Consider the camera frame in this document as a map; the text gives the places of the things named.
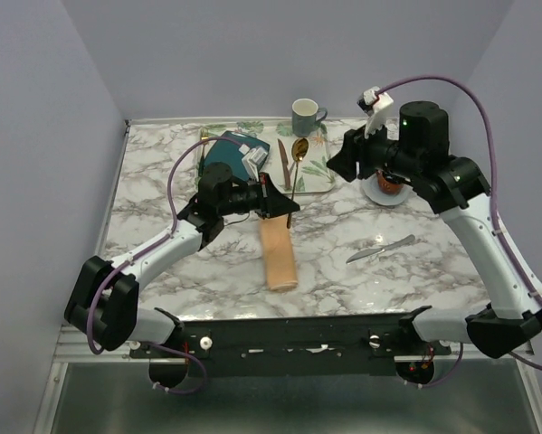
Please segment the gold spoon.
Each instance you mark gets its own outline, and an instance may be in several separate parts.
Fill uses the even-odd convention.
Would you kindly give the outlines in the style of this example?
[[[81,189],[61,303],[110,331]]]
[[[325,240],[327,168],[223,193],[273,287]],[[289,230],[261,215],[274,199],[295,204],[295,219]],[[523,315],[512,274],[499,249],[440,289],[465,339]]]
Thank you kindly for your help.
[[[296,187],[299,178],[300,163],[303,161],[309,151],[309,141],[306,137],[297,139],[291,147],[291,156],[294,161],[294,180],[292,182],[292,189],[290,199],[293,201],[296,193]]]

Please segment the orange cloth napkin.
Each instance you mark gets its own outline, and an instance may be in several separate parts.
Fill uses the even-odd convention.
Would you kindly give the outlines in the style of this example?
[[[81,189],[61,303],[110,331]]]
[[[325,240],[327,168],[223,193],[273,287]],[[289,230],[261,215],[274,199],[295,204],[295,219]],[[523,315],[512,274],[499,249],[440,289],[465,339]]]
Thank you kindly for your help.
[[[299,281],[287,216],[260,220],[260,237],[268,290],[293,290]]]

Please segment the silver table knife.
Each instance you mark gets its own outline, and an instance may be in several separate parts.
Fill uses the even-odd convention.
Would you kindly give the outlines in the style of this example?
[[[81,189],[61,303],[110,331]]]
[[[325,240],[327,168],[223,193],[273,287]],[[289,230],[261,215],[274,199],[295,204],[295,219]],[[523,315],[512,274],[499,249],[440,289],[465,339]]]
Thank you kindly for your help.
[[[415,236],[410,234],[410,235],[402,238],[399,241],[395,241],[393,243],[390,243],[390,244],[387,244],[387,245],[384,245],[384,246],[379,246],[379,247],[376,247],[376,248],[361,250],[361,251],[353,254],[352,256],[350,256],[346,260],[346,264],[351,264],[351,263],[354,263],[356,261],[359,261],[359,260],[374,256],[376,254],[383,253],[383,252],[388,251],[388,250],[395,250],[395,249],[401,248],[401,247],[403,247],[405,245],[409,245],[409,244],[413,243],[414,241],[415,241]]]

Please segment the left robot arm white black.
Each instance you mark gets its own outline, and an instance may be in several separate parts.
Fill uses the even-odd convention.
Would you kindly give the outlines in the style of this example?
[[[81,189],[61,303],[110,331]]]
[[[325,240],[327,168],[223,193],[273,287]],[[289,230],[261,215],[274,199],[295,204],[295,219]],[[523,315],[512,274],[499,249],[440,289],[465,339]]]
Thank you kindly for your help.
[[[207,247],[222,231],[225,216],[254,212],[270,219],[299,210],[268,174],[245,182],[230,166],[210,164],[173,226],[111,260],[93,256],[84,262],[64,318],[87,336],[95,354],[140,342],[163,357],[173,356],[181,348],[182,322],[160,308],[139,308],[140,292],[176,262]]]

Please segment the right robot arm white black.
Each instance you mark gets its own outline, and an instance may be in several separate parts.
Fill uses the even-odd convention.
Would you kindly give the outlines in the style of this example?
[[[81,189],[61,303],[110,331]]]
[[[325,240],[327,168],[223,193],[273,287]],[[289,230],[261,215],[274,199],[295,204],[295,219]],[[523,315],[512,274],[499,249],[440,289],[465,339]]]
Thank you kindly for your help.
[[[449,117],[436,103],[403,104],[396,140],[384,123],[349,130],[327,166],[348,182],[381,171],[410,185],[456,235],[488,291],[481,311],[424,307],[406,317],[397,332],[404,352],[448,341],[500,358],[542,331],[542,283],[515,244],[500,240],[504,226],[490,209],[495,194],[476,163],[450,154]]]

